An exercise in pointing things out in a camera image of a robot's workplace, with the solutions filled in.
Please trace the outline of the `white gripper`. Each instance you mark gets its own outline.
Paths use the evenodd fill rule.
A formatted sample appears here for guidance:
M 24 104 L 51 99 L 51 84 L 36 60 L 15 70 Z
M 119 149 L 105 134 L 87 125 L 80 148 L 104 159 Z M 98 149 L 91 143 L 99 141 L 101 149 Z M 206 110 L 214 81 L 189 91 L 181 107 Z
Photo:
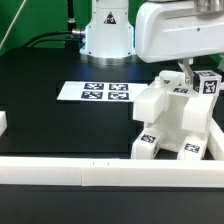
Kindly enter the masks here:
M 193 83 L 193 57 L 224 52 L 224 12 L 198 13 L 194 0 L 145 2 L 136 17 L 135 47 L 147 63 L 178 60 Z M 224 72 L 224 54 L 218 69 Z

